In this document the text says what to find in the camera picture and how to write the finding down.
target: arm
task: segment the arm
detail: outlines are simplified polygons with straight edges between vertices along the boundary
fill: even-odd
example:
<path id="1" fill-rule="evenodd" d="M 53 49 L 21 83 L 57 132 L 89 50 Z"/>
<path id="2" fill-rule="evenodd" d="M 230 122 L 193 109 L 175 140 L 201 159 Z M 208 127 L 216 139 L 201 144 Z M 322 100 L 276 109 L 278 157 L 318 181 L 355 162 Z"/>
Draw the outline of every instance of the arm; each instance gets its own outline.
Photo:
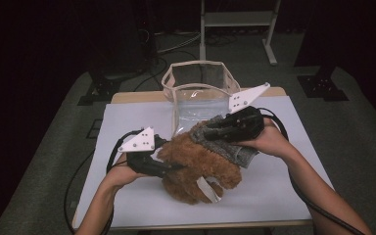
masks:
<path id="1" fill-rule="evenodd" d="M 250 146 L 282 159 L 299 188 L 311 201 L 364 234 L 371 234 L 370 229 L 356 211 L 325 183 L 304 156 L 283 137 L 273 122 L 265 118 L 264 125 L 265 128 L 258 138 L 237 144 Z M 318 234 L 351 234 L 311 208 L 309 212 Z"/>
<path id="2" fill-rule="evenodd" d="M 118 163 L 126 161 L 126 154 L 120 156 Z M 112 211 L 115 195 L 124 185 L 146 176 L 136 173 L 126 164 L 113 167 L 105 176 L 91 201 L 91 204 L 75 234 L 101 234 Z"/>

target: forearm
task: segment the forearm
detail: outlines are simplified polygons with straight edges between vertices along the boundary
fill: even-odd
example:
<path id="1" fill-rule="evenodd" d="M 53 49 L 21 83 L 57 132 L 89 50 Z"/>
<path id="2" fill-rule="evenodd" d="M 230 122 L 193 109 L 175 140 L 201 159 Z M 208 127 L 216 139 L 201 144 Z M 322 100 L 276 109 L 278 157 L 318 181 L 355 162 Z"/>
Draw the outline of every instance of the forearm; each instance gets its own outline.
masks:
<path id="1" fill-rule="evenodd" d="M 289 172 L 298 187 L 313 203 L 364 234 L 371 234 L 362 218 L 326 184 L 299 151 L 294 150 L 289 155 L 282 157 L 282 159 L 288 166 Z M 312 209 L 309 209 L 309 211 L 319 234 L 351 234 L 318 212 Z"/>
<path id="2" fill-rule="evenodd" d="M 121 187 L 101 183 L 76 234 L 101 234 L 113 211 L 115 195 Z"/>

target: brown fur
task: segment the brown fur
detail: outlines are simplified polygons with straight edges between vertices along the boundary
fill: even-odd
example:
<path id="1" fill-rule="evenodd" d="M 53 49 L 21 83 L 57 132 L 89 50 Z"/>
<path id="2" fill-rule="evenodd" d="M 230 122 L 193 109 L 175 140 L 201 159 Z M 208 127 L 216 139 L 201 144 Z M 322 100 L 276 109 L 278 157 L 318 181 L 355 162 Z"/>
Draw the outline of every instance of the brown fur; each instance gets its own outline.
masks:
<path id="1" fill-rule="evenodd" d="M 180 170 L 169 172 L 163 185 L 170 196 L 187 204 L 211 202 L 197 186 L 197 179 L 201 176 L 205 179 L 214 177 L 218 181 L 219 185 L 213 182 L 211 187 L 219 197 L 223 194 L 221 186 L 232 189 L 242 179 L 240 167 L 191 140 L 190 132 L 200 124 L 173 137 L 158 152 L 158 158 L 165 163 L 185 165 Z"/>

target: dark background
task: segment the dark background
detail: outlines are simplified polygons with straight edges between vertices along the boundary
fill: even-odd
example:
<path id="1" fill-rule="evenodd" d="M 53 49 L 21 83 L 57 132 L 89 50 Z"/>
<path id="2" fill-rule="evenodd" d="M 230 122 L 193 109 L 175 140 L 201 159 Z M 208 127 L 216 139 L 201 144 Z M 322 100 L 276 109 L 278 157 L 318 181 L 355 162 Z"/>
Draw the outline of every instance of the dark background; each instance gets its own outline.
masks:
<path id="1" fill-rule="evenodd" d="M 104 8 L 115 2 L 116 8 Z M 0 214 L 75 80 L 103 66 L 141 70 L 152 59 L 146 48 L 134 46 L 140 35 L 132 31 L 132 25 L 144 26 L 138 18 L 147 3 L 154 13 L 149 22 L 154 31 L 200 27 L 199 0 L 134 2 L 135 18 L 126 20 L 122 8 L 129 3 L 124 0 L 0 1 Z M 207 4 L 210 11 L 270 7 L 270 1 Z M 120 25 L 107 23 L 116 19 L 121 19 Z M 120 34 L 124 28 L 129 33 Z M 376 1 L 282 0 L 276 31 L 303 29 L 296 66 L 318 66 L 332 58 L 358 81 L 376 108 Z M 117 44 L 115 37 L 124 39 Z M 131 42 L 131 50 L 123 51 Z M 137 52 L 133 60 L 141 68 L 121 61 L 120 53 L 132 52 Z"/>

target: gray floor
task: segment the gray floor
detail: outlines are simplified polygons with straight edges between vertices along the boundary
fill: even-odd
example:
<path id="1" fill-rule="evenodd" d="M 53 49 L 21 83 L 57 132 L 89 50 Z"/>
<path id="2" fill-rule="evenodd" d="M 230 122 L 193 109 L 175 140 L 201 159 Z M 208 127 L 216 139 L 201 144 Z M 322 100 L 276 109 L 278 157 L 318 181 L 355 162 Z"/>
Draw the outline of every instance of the gray floor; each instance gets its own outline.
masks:
<path id="1" fill-rule="evenodd" d="M 242 87 L 269 82 L 283 87 L 291 97 L 305 130 L 336 190 L 361 214 L 376 234 L 376 112 L 365 99 L 356 81 L 336 69 L 333 80 L 349 101 L 324 102 L 308 99 L 297 75 L 313 74 L 317 68 L 294 68 L 302 34 L 273 36 L 272 47 L 278 66 L 272 67 L 262 49 L 262 35 L 238 36 L 223 47 L 208 47 L 208 60 L 226 64 Z M 180 36 L 159 36 L 161 49 L 186 40 Z M 198 46 L 181 49 L 198 57 Z M 170 63 L 190 61 L 186 53 L 162 56 Z M 164 62 L 152 67 L 161 71 Z M 132 91 L 144 78 L 127 80 L 120 91 Z M 96 139 L 87 136 L 92 124 L 103 117 L 107 102 L 78 106 L 91 84 L 87 72 L 70 89 L 41 145 L 26 171 L 23 181 L 0 219 L 0 234 L 69 234 L 63 200 L 68 183 L 80 163 L 95 147 Z M 158 90 L 149 80 L 142 90 Z M 73 217 L 90 161 L 80 169 L 68 194 L 68 216 Z M 112 231 L 112 234 L 136 234 L 136 231 Z M 154 231 L 155 235 L 204 234 L 202 230 Z M 213 229 L 208 234 L 262 234 L 259 228 Z M 311 234 L 311 227 L 277 227 L 273 234 Z"/>

